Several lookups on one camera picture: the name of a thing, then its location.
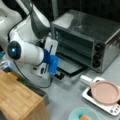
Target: cable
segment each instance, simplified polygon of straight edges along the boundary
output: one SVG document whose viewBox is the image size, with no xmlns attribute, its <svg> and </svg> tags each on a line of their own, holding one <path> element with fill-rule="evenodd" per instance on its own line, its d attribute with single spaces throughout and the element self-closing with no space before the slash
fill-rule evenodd
<svg viewBox="0 0 120 120">
<path fill-rule="evenodd" d="M 28 16 L 30 16 L 31 14 L 32 14 L 32 12 L 33 12 L 33 1 L 32 0 L 30 0 L 31 1 L 31 3 L 32 3 L 32 8 L 31 8 L 31 11 L 29 12 L 29 14 L 27 15 L 27 17 Z M 16 66 L 16 68 L 18 69 L 18 71 L 21 73 L 21 75 L 25 78 L 25 79 L 27 79 L 30 83 L 32 83 L 22 72 L 21 72 L 21 70 L 19 69 L 19 67 L 18 67 L 18 65 L 16 64 L 16 62 L 14 61 L 14 64 L 15 64 L 15 66 Z M 39 87 L 39 88 L 49 88 L 50 86 L 51 86 L 51 84 L 52 84 L 52 81 L 53 81 L 53 76 L 51 76 L 51 79 L 50 79 L 50 84 L 48 85 L 48 86 L 45 86 L 45 87 L 43 87 L 43 86 L 38 86 L 38 85 L 36 85 L 37 87 Z"/>
<path fill-rule="evenodd" d="M 31 81 L 21 72 L 21 70 L 19 69 L 19 67 L 18 67 L 18 65 L 16 64 L 15 61 L 14 61 L 14 64 L 15 64 L 16 68 L 18 69 L 18 71 L 21 73 L 21 75 L 22 75 L 26 80 L 28 80 L 30 83 L 34 84 L 33 82 L 31 82 Z M 51 86 L 51 84 L 52 84 L 53 78 L 54 78 L 54 76 L 51 76 L 50 84 L 49 84 L 48 86 L 45 86 L 45 87 L 43 87 L 43 86 L 38 86 L 38 85 L 36 85 L 36 86 L 39 87 L 39 88 L 49 88 L 49 87 Z"/>
<path fill-rule="evenodd" d="M 11 32 L 11 30 L 13 29 L 13 28 L 15 28 L 18 24 L 20 24 L 21 22 L 23 22 L 27 17 L 29 17 L 31 14 L 32 14 L 32 12 L 33 12 L 33 1 L 32 0 L 30 0 L 30 2 L 32 3 L 32 7 L 31 7 L 31 11 L 29 12 L 29 14 L 22 20 L 22 21 L 20 21 L 19 23 L 17 23 L 16 25 L 14 25 L 11 29 L 10 29 L 10 31 L 8 32 L 8 42 L 10 42 L 10 32 Z"/>
</svg>

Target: plate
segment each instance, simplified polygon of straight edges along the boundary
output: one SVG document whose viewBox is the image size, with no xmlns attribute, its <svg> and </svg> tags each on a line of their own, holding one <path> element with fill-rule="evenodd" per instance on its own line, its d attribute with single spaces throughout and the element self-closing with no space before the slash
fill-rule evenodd
<svg viewBox="0 0 120 120">
<path fill-rule="evenodd" d="M 88 120 L 100 120 L 96 112 L 87 107 L 79 107 L 73 110 L 68 120 L 80 120 L 81 116 L 86 116 Z"/>
</svg>

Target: wooden cutting board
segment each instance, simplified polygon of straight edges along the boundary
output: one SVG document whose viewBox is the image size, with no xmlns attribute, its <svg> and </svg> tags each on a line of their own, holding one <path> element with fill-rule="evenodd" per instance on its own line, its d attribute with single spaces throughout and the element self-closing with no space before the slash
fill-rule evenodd
<svg viewBox="0 0 120 120">
<path fill-rule="evenodd" d="M 0 110 L 8 120 L 49 120 L 43 98 L 2 70 Z"/>
</svg>

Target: oven control knob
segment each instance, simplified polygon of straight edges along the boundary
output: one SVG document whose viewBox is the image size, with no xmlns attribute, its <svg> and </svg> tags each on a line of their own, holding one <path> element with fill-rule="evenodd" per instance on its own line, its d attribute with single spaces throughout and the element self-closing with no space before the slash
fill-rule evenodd
<svg viewBox="0 0 120 120">
<path fill-rule="evenodd" d="M 95 50 L 96 50 L 96 51 L 103 51 L 103 49 L 104 49 L 103 44 L 97 43 L 97 44 L 95 45 Z"/>
<path fill-rule="evenodd" d="M 100 59 L 102 57 L 102 54 L 101 53 L 95 53 L 94 55 L 94 59 Z"/>
<path fill-rule="evenodd" d="M 93 67 L 94 67 L 94 68 L 100 67 L 100 61 L 95 60 L 95 61 L 93 62 Z"/>
</svg>

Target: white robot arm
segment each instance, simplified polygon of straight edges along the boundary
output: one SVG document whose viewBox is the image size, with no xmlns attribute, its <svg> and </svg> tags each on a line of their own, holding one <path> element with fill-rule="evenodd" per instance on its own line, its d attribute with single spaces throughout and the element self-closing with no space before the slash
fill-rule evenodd
<svg viewBox="0 0 120 120">
<path fill-rule="evenodd" d="M 29 0 L 17 0 L 26 14 L 31 14 L 10 33 L 8 56 L 18 62 L 31 64 L 31 72 L 45 79 L 55 74 L 58 58 L 55 56 L 58 42 L 48 37 L 50 24 Z"/>
</svg>

